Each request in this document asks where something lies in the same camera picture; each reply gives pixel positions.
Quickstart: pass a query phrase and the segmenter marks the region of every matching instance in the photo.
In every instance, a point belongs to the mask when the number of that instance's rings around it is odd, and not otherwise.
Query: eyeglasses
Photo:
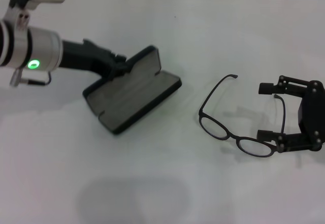
[[[255,156],[255,157],[270,157],[277,152],[277,146],[259,141],[254,138],[249,137],[239,137],[232,134],[222,123],[214,119],[213,117],[209,116],[208,114],[203,112],[205,105],[207,104],[208,100],[211,98],[211,95],[217,89],[217,87],[228,77],[238,78],[237,75],[227,75],[225,76],[210,92],[206,100],[204,101],[203,105],[199,110],[199,122],[201,127],[205,132],[207,132],[210,136],[217,140],[227,140],[229,138],[233,138],[236,140],[237,147],[244,153]],[[278,96],[277,94],[274,95],[274,98],[279,99],[282,101],[283,104],[283,121],[282,121],[282,129],[281,133],[284,131],[285,125],[285,103],[283,98]]]

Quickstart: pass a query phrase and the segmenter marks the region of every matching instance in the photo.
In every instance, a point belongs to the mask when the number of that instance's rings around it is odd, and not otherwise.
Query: green led light
[[[40,61],[39,60],[31,60],[27,66],[29,69],[36,69],[40,66]]]

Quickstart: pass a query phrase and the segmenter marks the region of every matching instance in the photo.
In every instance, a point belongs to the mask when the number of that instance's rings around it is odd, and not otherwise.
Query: white table surface
[[[8,0],[0,0],[4,15]],[[0,223],[325,222],[325,149],[242,153],[211,138],[197,112],[255,137],[280,131],[282,105],[258,95],[280,75],[325,81],[325,2],[311,0],[67,0],[41,5],[31,24],[89,38],[132,56],[150,44],[182,88],[119,137],[87,107],[98,79],[58,69],[48,88],[9,87],[0,70]],[[298,98],[283,96],[287,133],[299,132]]]

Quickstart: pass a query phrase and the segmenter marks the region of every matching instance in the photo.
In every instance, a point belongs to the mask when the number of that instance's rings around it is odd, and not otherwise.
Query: glasses lens
[[[204,117],[202,118],[201,122],[204,129],[213,136],[216,136],[217,138],[227,137],[227,132],[214,121],[211,121],[209,118]]]
[[[256,156],[267,156],[272,152],[268,146],[251,140],[241,140],[240,146],[246,152]]]

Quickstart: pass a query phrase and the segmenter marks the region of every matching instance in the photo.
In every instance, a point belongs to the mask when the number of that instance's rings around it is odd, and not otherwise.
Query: glasses frame
[[[203,112],[203,109],[204,107],[206,106],[207,102],[209,101],[209,99],[211,98],[211,96],[213,95],[213,93],[215,92],[215,90],[217,89],[217,87],[226,79],[226,78],[229,78],[229,77],[232,77],[232,78],[238,78],[237,75],[234,75],[234,74],[229,74],[227,76],[225,76],[223,79],[221,79],[221,81],[213,88],[213,90],[209,93],[208,97],[205,99],[203,105],[201,106],[200,110],[199,110],[199,123],[202,127],[202,129],[207,133],[209,134],[211,137],[217,139],[217,140],[221,140],[221,141],[225,141],[229,138],[233,138],[236,140],[236,144],[237,144],[237,147],[244,153],[248,154],[248,155],[251,155],[251,156],[255,156],[255,157],[259,157],[259,158],[267,158],[267,157],[271,157],[275,152],[278,152],[277,150],[277,146],[274,146],[272,144],[269,144],[267,142],[264,142],[264,141],[260,141],[260,140],[257,140],[257,139],[254,139],[254,138],[250,138],[250,137],[239,137],[233,133],[231,133],[221,122],[219,122],[218,120],[216,120],[215,118],[213,118],[212,116],[206,114],[205,112]],[[218,136],[215,136],[213,135],[212,133],[210,133],[207,129],[205,129],[205,127],[203,126],[202,124],[202,119],[203,118],[207,118],[211,121],[213,121],[214,123],[216,123],[217,125],[219,125],[226,133],[227,133],[227,136],[225,137],[218,137]],[[267,147],[270,148],[271,150],[271,153],[268,154],[268,155],[256,155],[256,154],[253,154],[253,153],[250,153],[248,151],[246,151],[240,144],[240,141],[241,140],[250,140],[250,141],[253,141],[253,142],[256,142],[256,143],[260,143],[260,144],[263,144]]]

